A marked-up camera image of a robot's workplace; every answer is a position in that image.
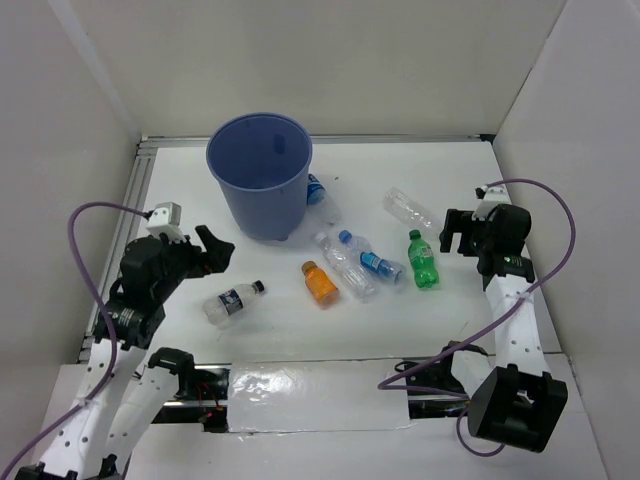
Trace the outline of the orange juice bottle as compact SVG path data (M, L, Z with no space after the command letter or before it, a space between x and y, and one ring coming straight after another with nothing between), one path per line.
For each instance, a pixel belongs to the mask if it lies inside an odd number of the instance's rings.
M319 306L325 308L339 300L339 289L314 261L305 262L301 271L307 290Z

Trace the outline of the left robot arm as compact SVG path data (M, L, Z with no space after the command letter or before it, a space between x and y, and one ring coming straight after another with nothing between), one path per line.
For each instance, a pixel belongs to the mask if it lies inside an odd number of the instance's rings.
M201 240L166 233L130 242L106 311L95 326L85 377L70 411L47 433L55 437L19 479L122 479L133 449L171 396L196 390L194 358L178 349L148 349L165 318L164 304L186 279L224 272L234 244L199 225Z

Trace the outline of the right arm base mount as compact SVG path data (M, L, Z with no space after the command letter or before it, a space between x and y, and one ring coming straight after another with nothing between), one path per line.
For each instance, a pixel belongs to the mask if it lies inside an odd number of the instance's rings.
M469 400L460 382L451 373L452 358L405 377L409 388L408 411L411 420L453 418L462 413Z

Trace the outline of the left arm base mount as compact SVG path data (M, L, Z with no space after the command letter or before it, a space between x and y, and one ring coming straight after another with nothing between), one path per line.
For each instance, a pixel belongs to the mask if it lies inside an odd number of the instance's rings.
M227 433L230 373L230 365L196 365L186 390L166 401L152 423L197 425L205 433Z

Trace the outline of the clear crushed bottle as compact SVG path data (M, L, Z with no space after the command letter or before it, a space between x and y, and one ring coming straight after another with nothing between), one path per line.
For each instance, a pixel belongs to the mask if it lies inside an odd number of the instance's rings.
M424 236L436 237L442 230L434 214L398 188L393 187L384 194L382 205L394 218Z

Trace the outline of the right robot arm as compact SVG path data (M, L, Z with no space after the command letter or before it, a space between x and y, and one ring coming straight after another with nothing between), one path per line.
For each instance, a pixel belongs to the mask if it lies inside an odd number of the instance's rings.
M441 388L470 398L467 425L479 439L542 452L568 400L564 382L552 377L543 354L530 288L533 264L523 256L531 229L527 210L508 204L480 213L450 209L440 233L447 253L459 234L459 254L475 257L483 291L499 326L494 329L493 361L466 346L440 363Z

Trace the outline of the clear bottle black cap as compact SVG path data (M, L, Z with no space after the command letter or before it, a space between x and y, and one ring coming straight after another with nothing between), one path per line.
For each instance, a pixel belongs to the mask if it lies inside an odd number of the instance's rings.
M208 298L203 303L203 311L210 324L217 328L226 328L235 316L249 309L264 292L265 285L260 280L238 284Z

